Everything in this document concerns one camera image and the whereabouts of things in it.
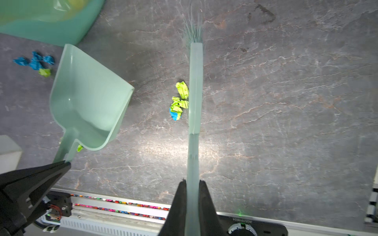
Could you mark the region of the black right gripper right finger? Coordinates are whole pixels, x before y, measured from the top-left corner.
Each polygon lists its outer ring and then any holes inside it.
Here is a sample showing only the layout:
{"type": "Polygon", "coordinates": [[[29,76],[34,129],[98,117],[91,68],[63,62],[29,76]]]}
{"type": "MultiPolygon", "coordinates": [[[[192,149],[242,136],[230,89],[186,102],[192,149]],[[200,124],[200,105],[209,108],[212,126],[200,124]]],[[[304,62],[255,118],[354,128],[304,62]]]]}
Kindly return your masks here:
{"type": "Polygon", "coordinates": [[[198,213],[201,236],[226,236],[205,181],[199,182],[198,213]]]}

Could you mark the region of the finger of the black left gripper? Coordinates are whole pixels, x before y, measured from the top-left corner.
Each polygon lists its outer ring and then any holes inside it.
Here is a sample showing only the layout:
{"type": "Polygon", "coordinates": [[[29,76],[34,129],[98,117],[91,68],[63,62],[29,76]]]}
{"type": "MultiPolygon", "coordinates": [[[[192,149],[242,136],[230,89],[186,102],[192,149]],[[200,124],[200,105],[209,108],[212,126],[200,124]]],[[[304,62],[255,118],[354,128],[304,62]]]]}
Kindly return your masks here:
{"type": "Polygon", "coordinates": [[[71,163],[60,161],[1,174],[1,235],[22,236],[48,209],[56,209],[43,198],[70,169],[71,163]]]}

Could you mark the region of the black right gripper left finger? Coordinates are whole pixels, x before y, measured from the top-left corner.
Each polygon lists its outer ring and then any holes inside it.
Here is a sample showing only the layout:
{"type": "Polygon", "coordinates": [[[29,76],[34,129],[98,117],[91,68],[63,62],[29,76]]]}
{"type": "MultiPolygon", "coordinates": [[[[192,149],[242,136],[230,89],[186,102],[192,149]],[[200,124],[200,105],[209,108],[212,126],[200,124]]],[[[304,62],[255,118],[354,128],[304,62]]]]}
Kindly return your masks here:
{"type": "Polygon", "coordinates": [[[187,213],[187,184],[182,180],[175,193],[166,221],[158,236],[184,236],[187,213]]]}

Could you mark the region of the mint green dustpan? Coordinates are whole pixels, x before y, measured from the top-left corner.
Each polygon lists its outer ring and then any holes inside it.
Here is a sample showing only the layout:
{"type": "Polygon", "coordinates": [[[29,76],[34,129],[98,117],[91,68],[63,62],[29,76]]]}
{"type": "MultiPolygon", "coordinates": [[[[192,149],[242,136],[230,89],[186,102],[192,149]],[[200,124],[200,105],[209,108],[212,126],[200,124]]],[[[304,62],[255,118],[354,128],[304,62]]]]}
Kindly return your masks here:
{"type": "Polygon", "coordinates": [[[54,162],[71,162],[78,146],[98,151],[120,130],[134,87],[74,45],[66,44],[50,94],[64,131],[54,162]]]}

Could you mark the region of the mint green hand brush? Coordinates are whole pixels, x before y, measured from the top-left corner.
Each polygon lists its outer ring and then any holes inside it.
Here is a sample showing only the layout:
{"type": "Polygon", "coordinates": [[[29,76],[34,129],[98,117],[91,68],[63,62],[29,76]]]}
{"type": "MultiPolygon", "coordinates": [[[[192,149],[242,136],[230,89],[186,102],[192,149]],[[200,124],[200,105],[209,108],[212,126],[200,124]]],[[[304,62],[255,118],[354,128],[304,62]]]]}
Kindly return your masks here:
{"type": "Polygon", "coordinates": [[[189,146],[187,159],[187,206],[185,236],[199,236],[199,134],[203,95],[202,17],[190,11],[184,19],[184,39],[189,52],[189,146]]]}

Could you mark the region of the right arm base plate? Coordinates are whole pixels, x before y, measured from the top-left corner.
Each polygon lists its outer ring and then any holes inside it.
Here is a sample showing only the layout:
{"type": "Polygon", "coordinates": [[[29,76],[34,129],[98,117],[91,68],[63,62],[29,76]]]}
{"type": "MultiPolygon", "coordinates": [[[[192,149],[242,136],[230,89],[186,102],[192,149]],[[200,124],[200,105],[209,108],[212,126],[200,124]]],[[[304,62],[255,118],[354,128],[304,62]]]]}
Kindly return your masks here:
{"type": "Polygon", "coordinates": [[[288,236],[282,224],[218,215],[228,236],[288,236]]]}

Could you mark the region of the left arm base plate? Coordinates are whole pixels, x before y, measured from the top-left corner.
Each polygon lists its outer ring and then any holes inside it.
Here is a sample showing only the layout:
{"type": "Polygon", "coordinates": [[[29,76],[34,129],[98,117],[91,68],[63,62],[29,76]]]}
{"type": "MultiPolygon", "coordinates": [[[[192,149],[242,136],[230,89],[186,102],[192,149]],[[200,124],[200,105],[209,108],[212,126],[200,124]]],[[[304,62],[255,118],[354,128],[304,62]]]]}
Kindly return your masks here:
{"type": "Polygon", "coordinates": [[[42,202],[47,205],[46,213],[37,221],[42,224],[60,225],[64,217],[70,217],[73,209],[71,194],[50,191],[42,202]]]}

